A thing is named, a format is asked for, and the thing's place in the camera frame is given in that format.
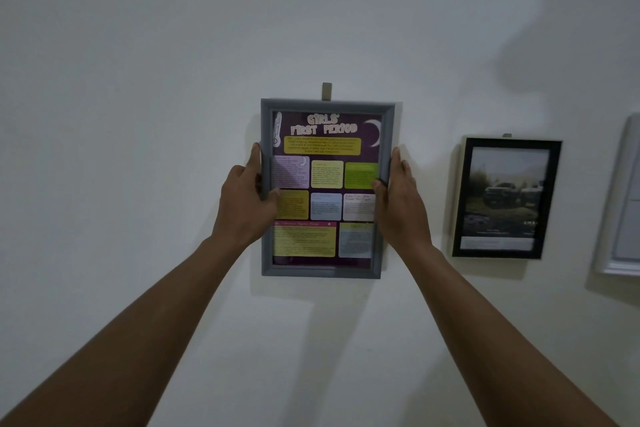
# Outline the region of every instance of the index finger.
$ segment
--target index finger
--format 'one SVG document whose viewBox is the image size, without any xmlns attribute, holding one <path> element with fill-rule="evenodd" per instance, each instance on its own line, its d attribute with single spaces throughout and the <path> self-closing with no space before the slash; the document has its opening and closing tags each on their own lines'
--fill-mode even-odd
<svg viewBox="0 0 640 427">
<path fill-rule="evenodd" d="M 399 178 L 400 176 L 404 176 L 404 169 L 402 167 L 402 159 L 400 158 L 400 149 L 399 148 L 394 148 L 393 151 L 391 152 L 391 172 L 390 172 L 391 176 L 390 178 L 393 179 L 395 178 Z"/>
<path fill-rule="evenodd" d="M 242 176 L 243 178 L 250 179 L 253 185 L 256 175 L 260 174 L 260 170 L 260 144 L 254 142 L 251 148 L 251 156 L 244 166 Z"/>
</svg>

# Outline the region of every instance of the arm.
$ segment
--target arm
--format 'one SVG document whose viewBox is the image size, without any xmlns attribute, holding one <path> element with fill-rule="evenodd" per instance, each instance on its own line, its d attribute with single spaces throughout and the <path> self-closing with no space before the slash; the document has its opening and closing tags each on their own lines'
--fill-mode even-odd
<svg viewBox="0 0 640 427">
<path fill-rule="evenodd" d="M 211 237 L 124 309 L 15 407 L 0 427 L 141 426 L 153 414 L 213 293 L 276 216 L 279 191 L 260 201 L 260 147 L 222 187 Z"/>
<path fill-rule="evenodd" d="M 390 187 L 374 181 L 376 221 L 420 287 L 485 422 L 612 426 L 431 244 L 408 162 L 392 154 Z"/>
</svg>

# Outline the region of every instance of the person's left arm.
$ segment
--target person's left arm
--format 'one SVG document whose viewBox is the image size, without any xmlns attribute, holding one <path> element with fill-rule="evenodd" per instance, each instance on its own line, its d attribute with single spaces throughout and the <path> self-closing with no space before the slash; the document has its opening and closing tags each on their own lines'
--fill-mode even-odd
<svg viewBox="0 0 640 427">
<path fill-rule="evenodd" d="M 151 418 L 213 293 L 276 216 L 261 201 L 260 147 L 222 187 L 211 237 L 96 334 L 0 420 L 0 427 L 141 426 Z"/>
</svg>

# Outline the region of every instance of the white wall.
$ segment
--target white wall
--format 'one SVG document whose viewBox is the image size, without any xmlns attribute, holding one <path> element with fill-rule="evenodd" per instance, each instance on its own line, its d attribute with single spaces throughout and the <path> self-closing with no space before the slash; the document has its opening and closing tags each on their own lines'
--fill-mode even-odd
<svg viewBox="0 0 640 427">
<path fill-rule="evenodd" d="M 615 420 L 640 423 L 640 282 L 589 262 L 639 0 L 0 0 L 0 415 L 210 232 L 259 100 L 402 101 L 442 240 L 466 133 L 564 140 L 544 259 L 459 268 Z M 236 263 L 154 426 L 480 423 L 418 288 Z"/>
</svg>

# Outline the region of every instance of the photo of vehicles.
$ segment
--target photo of vehicles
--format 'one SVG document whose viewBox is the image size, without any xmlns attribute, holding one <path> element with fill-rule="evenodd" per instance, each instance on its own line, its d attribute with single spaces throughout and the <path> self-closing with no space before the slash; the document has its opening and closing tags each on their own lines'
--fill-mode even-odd
<svg viewBox="0 0 640 427">
<path fill-rule="evenodd" d="M 508 238 L 529 239 L 532 246 L 549 151 L 476 147 L 472 152 L 462 235 L 494 237 L 500 245 Z"/>
</svg>

